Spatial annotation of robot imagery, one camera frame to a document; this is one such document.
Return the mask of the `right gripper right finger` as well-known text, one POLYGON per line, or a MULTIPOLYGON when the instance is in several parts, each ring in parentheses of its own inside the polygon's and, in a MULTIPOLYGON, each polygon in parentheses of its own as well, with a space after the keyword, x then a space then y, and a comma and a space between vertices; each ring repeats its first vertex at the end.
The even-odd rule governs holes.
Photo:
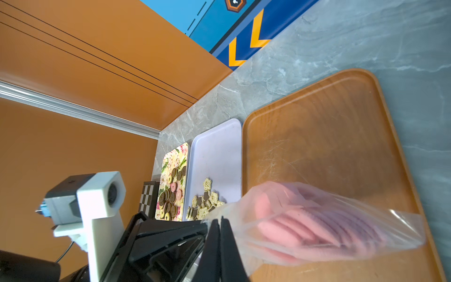
POLYGON ((220 255, 222 282, 249 282, 228 219, 221 218, 220 255))

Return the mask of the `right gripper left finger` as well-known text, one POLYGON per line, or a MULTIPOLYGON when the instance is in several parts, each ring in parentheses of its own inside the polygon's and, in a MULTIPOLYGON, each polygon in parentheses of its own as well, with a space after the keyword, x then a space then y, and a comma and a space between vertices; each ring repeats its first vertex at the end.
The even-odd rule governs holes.
POLYGON ((219 282, 221 277, 220 226, 218 220, 211 222, 202 257, 193 282, 219 282))

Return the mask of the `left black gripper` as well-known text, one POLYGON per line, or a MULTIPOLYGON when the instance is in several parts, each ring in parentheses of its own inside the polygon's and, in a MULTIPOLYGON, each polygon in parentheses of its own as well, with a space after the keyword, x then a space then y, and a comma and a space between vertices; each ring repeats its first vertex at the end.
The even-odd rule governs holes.
POLYGON ((181 282, 203 251, 208 233, 201 221, 132 217, 101 282, 181 282))

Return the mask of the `ziploc bag pink cookies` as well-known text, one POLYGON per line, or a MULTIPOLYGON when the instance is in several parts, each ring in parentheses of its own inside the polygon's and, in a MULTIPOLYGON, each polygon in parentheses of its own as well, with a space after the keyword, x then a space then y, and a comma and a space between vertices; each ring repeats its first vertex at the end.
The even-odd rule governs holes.
POLYGON ((366 260, 426 242, 418 214, 379 209, 300 182, 257 185, 205 218, 215 219, 230 222, 247 274, 263 264, 366 260))

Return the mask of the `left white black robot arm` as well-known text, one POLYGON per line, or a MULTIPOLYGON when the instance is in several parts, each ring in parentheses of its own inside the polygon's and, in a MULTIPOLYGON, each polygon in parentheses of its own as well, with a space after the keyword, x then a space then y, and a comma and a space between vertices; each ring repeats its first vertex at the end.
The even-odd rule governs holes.
MULTIPOLYGON (((132 217, 107 260, 102 282, 182 282, 202 252, 208 233, 200 221, 167 222, 143 212, 132 217)), ((61 278, 58 263, 1 252, 3 282, 88 282, 93 267, 61 278)))

